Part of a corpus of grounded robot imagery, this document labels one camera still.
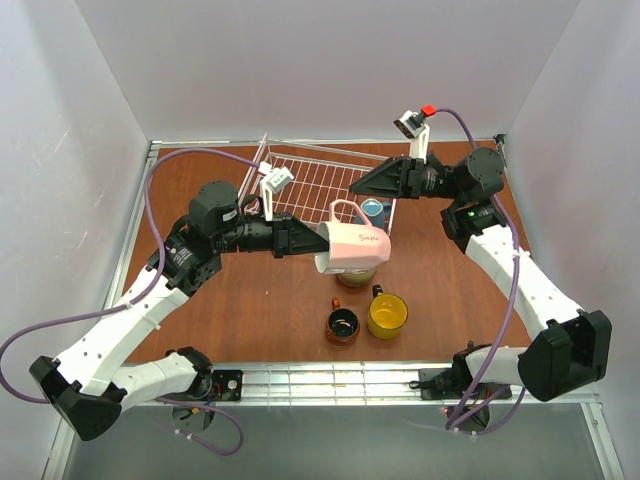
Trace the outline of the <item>dark brown glazed mug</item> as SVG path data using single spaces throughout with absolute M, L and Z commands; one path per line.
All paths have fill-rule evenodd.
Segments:
M 332 311 L 325 323 L 325 337 L 334 345 L 352 344 L 360 333 L 360 321 L 348 308 L 343 308 L 337 298 L 331 300 Z

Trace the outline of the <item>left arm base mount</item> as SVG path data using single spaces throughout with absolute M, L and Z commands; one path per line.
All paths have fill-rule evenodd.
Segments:
M 215 405 L 217 402 L 237 402 L 241 399 L 244 373 L 242 370 L 214 370 L 195 393 L 178 393 L 167 398 L 179 402 Z M 205 431 L 216 414 L 200 407 L 172 406 L 172 421 L 177 428 L 193 433 Z

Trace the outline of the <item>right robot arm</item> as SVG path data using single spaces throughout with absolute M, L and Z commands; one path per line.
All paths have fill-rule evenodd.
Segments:
M 441 164 L 433 153 L 423 159 L 390 157 L 349 190 L 391 199 L 450 200 L 441 212 L 447 237 L 507 297 L 508 313 L 519 315 L 531 339 L 525 348 L 499 341 L 468 346 L 427 387 L 464 394 L 481 382 L 514 385 L 546 402 L 605 376 L 612 326 L 602 311 L 587 312 L 566 296 L 521 248 L 495 197 L 503 187 L 500 155 L 477 147 L 453 166 Z

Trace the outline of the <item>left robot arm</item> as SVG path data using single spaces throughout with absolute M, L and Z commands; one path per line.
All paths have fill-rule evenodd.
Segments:
M 243 213 L 236 188 L 210 182 L 190 201 L 118 302 L 79 341 L 29 372 L 49 403 L 84 441 L 106 432 L 126 410 L 169 395 L 208 401 L 219 391 L 209 359 L 192 347 L 125 366 L 138 345 L 222 268 L 224 253 L 269 251 L 276 258 L 328 251 L 329 243 L 289 213 Z

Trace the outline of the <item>blue floral mug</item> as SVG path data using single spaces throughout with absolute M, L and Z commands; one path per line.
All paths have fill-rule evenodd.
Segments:
M 392 205 L 389 202 L 368 198 L 360 204 L 360 208 L 373 226 L 383 229 Z

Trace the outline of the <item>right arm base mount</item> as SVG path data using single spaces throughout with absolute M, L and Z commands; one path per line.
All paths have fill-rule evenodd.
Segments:
M 452 368 L 442 370 L 420 369 L 418 379 L 409 382 L 409 388 L 420 392 L 422 400 L 453 400 L 457 402 L 464 394 L 463 382 Z M 478 413 L 467 418 L 460 424 L 465 430 L 485 430 L 490 421 L 490 412 L 487 406 Z

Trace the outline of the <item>white mug pink handle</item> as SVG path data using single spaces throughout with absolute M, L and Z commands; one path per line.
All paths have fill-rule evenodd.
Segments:
M 364 224 L 344 223 L 338 220 L 339 205 L 351 207 Z M 391 256 L 391 241 L 386 232 L 375 227 L 362 209 L 349 200 L 337 199 L 329 205 L 329 217 L 321 222 L 316 233 L 328 242 L 326 252 L 316 253 L 314 262 L 321 274 L 339 274 L 374 269 Z

